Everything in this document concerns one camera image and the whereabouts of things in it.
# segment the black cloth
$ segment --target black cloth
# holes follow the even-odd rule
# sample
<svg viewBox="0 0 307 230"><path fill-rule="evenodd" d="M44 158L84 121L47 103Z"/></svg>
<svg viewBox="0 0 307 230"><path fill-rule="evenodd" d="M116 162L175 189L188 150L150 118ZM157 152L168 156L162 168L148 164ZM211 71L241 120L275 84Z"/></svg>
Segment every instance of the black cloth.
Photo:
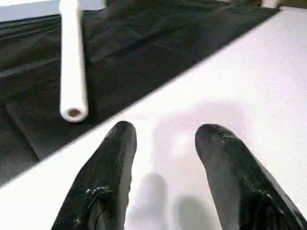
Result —
<svg viewBox="0 0 307 230"><path fill-rule="evenodd" d="M210 0L85 12L90 114L80 124L59 114L60 16L0 23L0 185L275 13Z"/></svg>

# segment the black plastic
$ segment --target black plastic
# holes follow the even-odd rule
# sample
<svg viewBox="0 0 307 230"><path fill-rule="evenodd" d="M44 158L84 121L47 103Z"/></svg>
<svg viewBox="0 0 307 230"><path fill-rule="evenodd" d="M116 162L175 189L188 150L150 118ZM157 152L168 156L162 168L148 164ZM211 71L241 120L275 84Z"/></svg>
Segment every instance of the black plastic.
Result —
<svg viewBox="0 0 307 230"><path fill-rule="evenodd" d="M195 138L223 230L306 230L307 222L242 140L220 125Z"/></svg>
<svg viewBox="0 0 307 230"><path fill-rule="evenodd" d="M59 113L60 16L0 23L0 108L12 124L0 132L0 161L16 154L4 143L26 150L0 186L275 13L212 0L119 0L85 12L90 114L80 124Z"/></svg>
<svg viewBox="0 0 307 230"><path fill-rule="evenodd" d="M79 171L52 230L123 230L136 146L133 125L117 123Z"/></svg>

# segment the white table surface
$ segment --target white table surface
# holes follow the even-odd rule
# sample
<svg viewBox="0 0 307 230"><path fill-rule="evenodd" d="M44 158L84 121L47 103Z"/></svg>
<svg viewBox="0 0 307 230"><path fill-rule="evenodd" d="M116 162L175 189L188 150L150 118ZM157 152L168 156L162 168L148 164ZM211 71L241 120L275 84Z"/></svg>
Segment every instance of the white table surface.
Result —
<svg viewBox="0 0 307 230"><path fill-rule="evenodd" d="M280 12L11 181L0 189L0 229L50 229L120 120L138 137L125 229L221 229L194 147L204 123L242 138L307 218L306 22L305 10Z"/></svg>

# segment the white pipe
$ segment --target white pipe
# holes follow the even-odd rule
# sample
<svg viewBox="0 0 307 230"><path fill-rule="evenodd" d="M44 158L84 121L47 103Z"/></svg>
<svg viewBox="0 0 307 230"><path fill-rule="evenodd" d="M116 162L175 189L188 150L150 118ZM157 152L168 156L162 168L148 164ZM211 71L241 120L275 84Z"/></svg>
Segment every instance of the white pipe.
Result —
<svg viewBox="0 0 307 230"><path fill-rule="evenodd" d="M80 122L88 115L81 10L78 0L61 0L62 53L60 113L69 122Z"/></svg>
<svg viewBox="0 0 307 230"><path fill-rule="evenodd" d="M279 0L262 0L262 7L276 8L279 4Z"/></svg>

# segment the pvc pipe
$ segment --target pvc pipe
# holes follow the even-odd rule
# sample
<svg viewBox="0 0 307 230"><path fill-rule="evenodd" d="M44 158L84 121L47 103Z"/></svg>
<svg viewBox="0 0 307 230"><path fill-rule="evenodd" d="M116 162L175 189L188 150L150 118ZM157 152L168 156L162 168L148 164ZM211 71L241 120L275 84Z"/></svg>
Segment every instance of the pvc pipe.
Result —
<svg viewBox="0 0 307 230"><path fill-rule="evenodd" d="M81 31L81 10L78 0L61 0L62 18L60 114L69 122L80 122L88 115Z"/></svg>

